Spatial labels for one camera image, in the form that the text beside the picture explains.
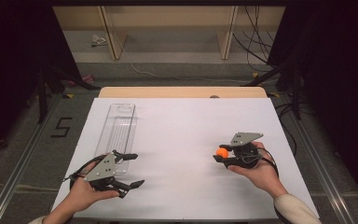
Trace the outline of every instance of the clear plastic tray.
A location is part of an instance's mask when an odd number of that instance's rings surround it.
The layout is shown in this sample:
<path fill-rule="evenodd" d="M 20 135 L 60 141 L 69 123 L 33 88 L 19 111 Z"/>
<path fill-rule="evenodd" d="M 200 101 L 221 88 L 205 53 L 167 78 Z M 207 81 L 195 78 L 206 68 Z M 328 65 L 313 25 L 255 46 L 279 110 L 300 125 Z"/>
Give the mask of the clear plastic tray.
<path fill-rule="evenodd" d="M 137 119 L 135 105 L 110 105 L 94 156 L 97 157 L 113 150 L 123 154 L 131 153 Z M 126 173 L 129 162 L 118 162 L 116 164 L 116 173 Z"/>

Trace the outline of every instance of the sleeve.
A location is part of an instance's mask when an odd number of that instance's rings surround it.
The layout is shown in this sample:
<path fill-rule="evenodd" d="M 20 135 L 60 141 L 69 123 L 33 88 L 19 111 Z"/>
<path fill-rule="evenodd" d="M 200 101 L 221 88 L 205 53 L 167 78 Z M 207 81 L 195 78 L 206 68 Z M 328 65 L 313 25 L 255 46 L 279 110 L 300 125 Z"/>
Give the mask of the sleeve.
<path fill-rule="evenodd" d="M 43 224 L 43 222 L 42 222 L 43 218 L 45 218 L 45 217 L 39 217 L 39 218 L 35 219 L 34 221 L 32 221 L 32 222 L 30 222 L 28 224 Z"/>
<path fill-rule="evenodd" d="M 320 224 L 313 212 L 296 196 L 283 194 L 274 200 L 275 212 L 285 224 Z"/>

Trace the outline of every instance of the hand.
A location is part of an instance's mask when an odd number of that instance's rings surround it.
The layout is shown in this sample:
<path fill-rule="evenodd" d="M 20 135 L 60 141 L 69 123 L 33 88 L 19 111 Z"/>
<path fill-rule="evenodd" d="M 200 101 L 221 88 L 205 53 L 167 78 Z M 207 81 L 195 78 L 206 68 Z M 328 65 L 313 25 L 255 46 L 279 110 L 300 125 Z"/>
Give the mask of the hand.
<path fill-rule="evenodd" d="M 253 144 L 255 147 L 264 148 L 261 142 L 253 142 Z M 264 150 L 262 150 L 262 155 L 267 160 L 272 161 L 270 155 Z M 258 161 L 257 165 L 252 169 L 230 165 L 228 170 L 248 177 L 257 188 L 265 190 L 274 199 L 287 193 L 274 168 L 266 161 Z"/>
<path fill-rule="evenodd" d="M 84 170 L 92 170 L 96 164 L 97 162 L 93 162 Z M 63 199 L 54 211 L 43 219 L 43 224 L 64 223 L 76 212 L 87 209 L 93 203 L 104 199 L 116 198 L 118 195 L 118 192 L 115 190 L 95 191 L 89 182 L 84 181 L 82 177 L 79 177 L 65 199 Z"/>

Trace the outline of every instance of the orange ball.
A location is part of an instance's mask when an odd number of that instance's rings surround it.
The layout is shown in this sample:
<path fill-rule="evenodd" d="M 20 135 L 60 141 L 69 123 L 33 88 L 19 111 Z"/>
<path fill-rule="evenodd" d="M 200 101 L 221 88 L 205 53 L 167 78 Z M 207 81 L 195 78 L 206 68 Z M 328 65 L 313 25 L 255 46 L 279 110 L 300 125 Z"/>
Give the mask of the orange ball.
<path fill-rule="evenodd" d="M 216 150 L 216 155 L 217 156 L 221 156 L 223 158 L 227 158 L 228 157 L 228 151 L 227 149 L 220 147 L 219 149 Z"/>

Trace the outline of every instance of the white tabletop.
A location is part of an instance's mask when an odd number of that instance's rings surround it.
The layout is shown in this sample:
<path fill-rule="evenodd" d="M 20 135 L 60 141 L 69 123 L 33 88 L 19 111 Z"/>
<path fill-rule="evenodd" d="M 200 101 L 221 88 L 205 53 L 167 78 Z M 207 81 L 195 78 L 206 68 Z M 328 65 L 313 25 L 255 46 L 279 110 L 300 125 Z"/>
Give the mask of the white tabletop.
<path fill-rule="evenodd" d="M 270 99 L 94 100 L 66 175 L 93 158 L 111 104 L 135 104 L 138 117 L 129 171 L 117 180 L 145 183 L 124 199 L 97 202 L 76 217 L 100 220 L 238 221 L 277 218 L 270 196 L 231 173 L 213 154 L 234 133 L 262 133 L 287 190 L 317 214 Z M 54 207 L 69 192 L 62 183 Z"/>

